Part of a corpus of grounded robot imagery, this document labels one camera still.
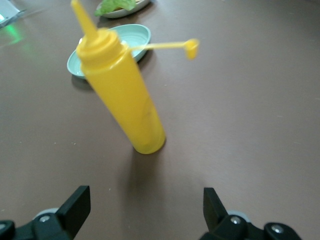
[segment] green lettuce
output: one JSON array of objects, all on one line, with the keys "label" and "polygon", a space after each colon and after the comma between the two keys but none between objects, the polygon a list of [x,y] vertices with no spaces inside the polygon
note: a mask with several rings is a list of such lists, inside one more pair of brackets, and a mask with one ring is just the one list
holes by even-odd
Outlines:
[{"label": "green lettuce", "polygon": [[117,8],[132,10],[136,7],[136,0],[102,0],[100,8],[94,12],[95,16],[111,13]]}]

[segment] bolt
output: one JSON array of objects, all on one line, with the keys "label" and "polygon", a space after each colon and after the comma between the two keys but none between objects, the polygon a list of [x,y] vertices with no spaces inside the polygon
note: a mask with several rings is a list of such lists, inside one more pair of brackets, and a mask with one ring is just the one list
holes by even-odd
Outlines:
[{"label": "bolt", "polygon": [[48,221],[49,219],[50,219],[50,216],[45,215],[45,216],[40,217],[39,221],[44,223],[44,222]]},{"label": "bolt", "polygon": [[240,224],[241,223],[241,220],[240,220],[240,218],[239,217],[237,217],[237,216],[233,216],[233,217],[231,217],[231,222],[233,222],[234,224]]},{"label": "bolt", "polygon": [[282,234],[284,232],[284,229],[278,225],[278,224],[274,224],[271,226],[271,229],[276,232],[277,234]]}]

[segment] light blue plate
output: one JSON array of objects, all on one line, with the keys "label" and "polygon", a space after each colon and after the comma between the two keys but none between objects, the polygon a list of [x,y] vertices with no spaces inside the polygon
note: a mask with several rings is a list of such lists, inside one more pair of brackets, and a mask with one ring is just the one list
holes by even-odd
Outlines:
[{"label": "light blue plate", "polygon": [[[126,42],[130,48],[140,45],[147,45],[151,39],[151,32],[149,28],[140,24],[126,24],[110,28],[118,33],[121,41]],[[138,62],[145,54],[147,50],[135,50],[132,51],[132,57]],[[85,75],[80,69],[80,59],[78,58],[76,51],[70,55],[66,67],[68,71],[81,79],[86,79]]]}]

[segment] brown table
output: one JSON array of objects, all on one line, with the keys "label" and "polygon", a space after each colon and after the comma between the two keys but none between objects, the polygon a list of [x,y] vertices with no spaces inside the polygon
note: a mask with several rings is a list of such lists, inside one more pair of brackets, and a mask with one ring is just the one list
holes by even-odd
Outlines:
[{"label": "brown table", "polygon": [[319,238],[320,5],[316,1],[157,0],[99,27],[143,24],[142,75],[167,142],[136,153],[66,63],[82,37],[69,1],[13,1],[24,17],[0,29],[0,219],[18,226],[90,185],[77,239],[188,239],[207,230],[203,187],[262,228],[283,222]]}]

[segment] yellow squeeze bottle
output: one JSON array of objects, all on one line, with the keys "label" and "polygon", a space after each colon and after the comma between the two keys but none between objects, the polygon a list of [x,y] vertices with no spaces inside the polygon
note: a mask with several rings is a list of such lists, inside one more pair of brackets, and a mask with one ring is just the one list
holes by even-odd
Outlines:
[{"label": "yellow squeeze bottle", "polygon": [[135,150],[152,154],[166,135],[131,49],[115,31],[97,29],[78,0],[71,6],[84,32],[76,48],[81,70]]}]

